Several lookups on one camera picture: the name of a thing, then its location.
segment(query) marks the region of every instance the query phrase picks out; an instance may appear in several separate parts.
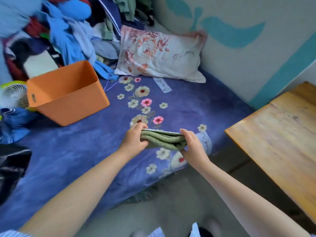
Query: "mattress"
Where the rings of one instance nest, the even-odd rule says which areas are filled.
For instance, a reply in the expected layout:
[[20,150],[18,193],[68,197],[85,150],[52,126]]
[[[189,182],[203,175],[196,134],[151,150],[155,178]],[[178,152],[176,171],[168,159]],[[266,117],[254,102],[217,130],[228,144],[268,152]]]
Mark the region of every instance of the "mattress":
[[[31,133],[18,143],[29,147],[33,155],[25,177],[0,207],[0,231],[20,228],[58,192],[116,151],[133,123],[145,122],[157,130],[193,131],[207,154],[223,148],[230,141],[224,130],[253,111],[218,79],[201,72],[205,84],[145,76],[121,78],[106,87],[110,106],[94,115],[66,127],[44,116],[37,119]],[[186,165],[179,152],[145,149],[118,173],[93,215]]]

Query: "orange plastic container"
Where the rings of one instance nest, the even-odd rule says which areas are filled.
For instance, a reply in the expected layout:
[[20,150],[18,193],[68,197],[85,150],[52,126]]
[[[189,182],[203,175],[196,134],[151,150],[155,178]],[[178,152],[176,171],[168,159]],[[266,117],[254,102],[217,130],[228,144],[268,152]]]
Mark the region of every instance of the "orange plastic container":
[[88,61],[80,61],[27,81],[30,107],[67,126],[110,105]]

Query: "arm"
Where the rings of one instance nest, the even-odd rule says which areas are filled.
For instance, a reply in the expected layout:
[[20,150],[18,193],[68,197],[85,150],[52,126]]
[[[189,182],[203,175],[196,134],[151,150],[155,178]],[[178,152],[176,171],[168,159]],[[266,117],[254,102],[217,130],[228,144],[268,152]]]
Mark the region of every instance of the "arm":
[[148,145],[140,141],[143,128],[148,127],[144,123],[132,126],[116,152],[57,194],[19,231],[33,237],[74,236],[121,168]]
[[214,165],[192,131],[180,129],[188,142],[181,153],[216,190],[251,237],[310,237],[290,217]]

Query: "gray floor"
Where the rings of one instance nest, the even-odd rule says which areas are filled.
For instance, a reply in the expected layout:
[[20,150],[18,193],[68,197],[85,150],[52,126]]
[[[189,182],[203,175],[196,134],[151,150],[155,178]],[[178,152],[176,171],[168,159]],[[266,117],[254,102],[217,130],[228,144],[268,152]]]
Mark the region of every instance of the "gray floor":
[[[211,160],[225,171],[229,171],[247,156],[236,146],[223,150]],[[235,171],[232,176],[260,193],[281,209],[289,211],[291,202],[282,196],[282,191],[257,167],[249,163]],[[215,190],[191,167],[179,171],[159,184],[155,199],[135,204],[121,204],[98,215],[83,226],[77,237],[128,237],[141,229],[149,234],[161,227],[165,236],[184,237],[192,223],[202,223],[208,216],[215,217],[222,226],[222,237],[249,236],[228,209]]]

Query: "wooden table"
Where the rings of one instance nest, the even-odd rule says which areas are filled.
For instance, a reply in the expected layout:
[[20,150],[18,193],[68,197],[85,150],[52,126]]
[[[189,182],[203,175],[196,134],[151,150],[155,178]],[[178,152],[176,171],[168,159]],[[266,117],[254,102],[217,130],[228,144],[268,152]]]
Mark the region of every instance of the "wooden table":
[[316,87],[298,85],[226,133],[316,223]]

